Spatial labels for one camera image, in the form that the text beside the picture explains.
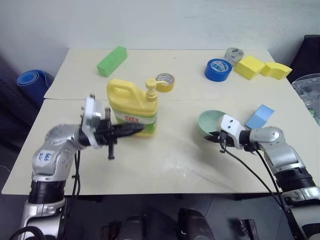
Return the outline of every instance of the blue tape roll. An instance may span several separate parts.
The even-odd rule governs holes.
[[[26,71],[20,75],[16,84],[38,106],[44,102],[44,95],[51,86],[53,78],[41,70]]]
[[[232,70],[231,64],[223,59],[214,58],[208,61],[204,75],[211,81],[223,82]]]

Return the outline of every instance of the yellow detergent bottle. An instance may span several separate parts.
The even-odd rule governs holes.
[[[145,124],[138,136],[152,136],[157,128],[158,93],[157,84],[166,84],[149,78],[145,81],[147,91],[131,81],[113,79],[107,84],[106,91],[116,120],[122,123]]]

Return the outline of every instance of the green foam block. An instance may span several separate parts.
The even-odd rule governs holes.
[[[102,76],[109,77],[119,65],[127,58],[127,49],[117,46],[96,67]]]

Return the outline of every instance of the blue yoga mat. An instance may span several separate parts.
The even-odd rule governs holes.
[[[53,82],[53,77],[41,70],[26,71],[16,83],[19,88],[40,108],[44,95]]]

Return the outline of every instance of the clear plastic bag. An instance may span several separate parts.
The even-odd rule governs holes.
[[[320,73],[299,77],[292,86],[320,126]]]

